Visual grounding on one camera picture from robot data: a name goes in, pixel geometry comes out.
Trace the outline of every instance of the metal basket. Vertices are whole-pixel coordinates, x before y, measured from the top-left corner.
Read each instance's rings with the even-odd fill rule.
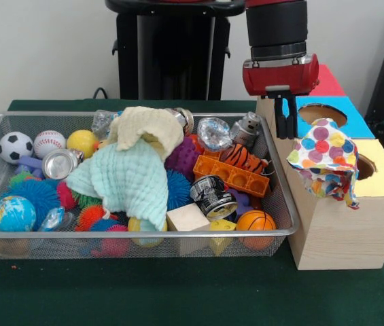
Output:
[[[196,113],[195,126],[203,117],[220,117],[232,125],[244,113]],[[0,113],[0,139],[21,131],[32,139],[43,130],[57,130],[65,137],[78,129],[90,129],[93,113],[5,112]],[[264,210],[277,224],[275,231],[233,232],[0,232],[0,258],[81,259],[94,257],[237,257],[272,256],[285,237],[298,229],[299,219],[281,162],[262,119],[262,130],[253,149],[270,161],[270,191],[262,200]],[[0,158],[0,195],[14,175],[15,166]],[[266,248],[253,250],[250,247]]]

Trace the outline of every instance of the black can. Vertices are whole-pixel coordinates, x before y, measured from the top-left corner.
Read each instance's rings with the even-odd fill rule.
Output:
[[[229,192],[210,190],[205,197],[196,202],[209,221],[224,219],[237,209],[237,200]]]
[[[197,202],[202,200],[205,197],[205,194],[213,189],[223,192],[225,190],[224,181],[217,175],[205,175],[192,184],[192,187],[190,188],[190,197],[193,201]]]

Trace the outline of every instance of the light green cloth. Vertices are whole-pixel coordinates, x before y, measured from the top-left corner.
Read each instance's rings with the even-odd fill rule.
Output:
[[[149,221],[161,230],[167,211],[167,176],[156,150],[139,139],[126,151],[108,145],[85,160],[68,177],[80,194],[101,198],[111,212]]]

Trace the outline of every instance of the colorful polka dot fabric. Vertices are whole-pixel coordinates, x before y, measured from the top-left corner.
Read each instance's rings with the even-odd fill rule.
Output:
[[[358,175],[355,143],[332,119],[318,119],[305,138],[297,140],[287,160],[299,172],[305,188],[318,198],[344,200],[359,208],[353,193]]]

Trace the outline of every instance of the baseball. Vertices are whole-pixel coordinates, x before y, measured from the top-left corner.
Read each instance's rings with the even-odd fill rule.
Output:
[[[35,154],[38,158],[44,158],[55,149],[65,148],[67,141],[64,136],[54,130],[46,130],[35,138]]]

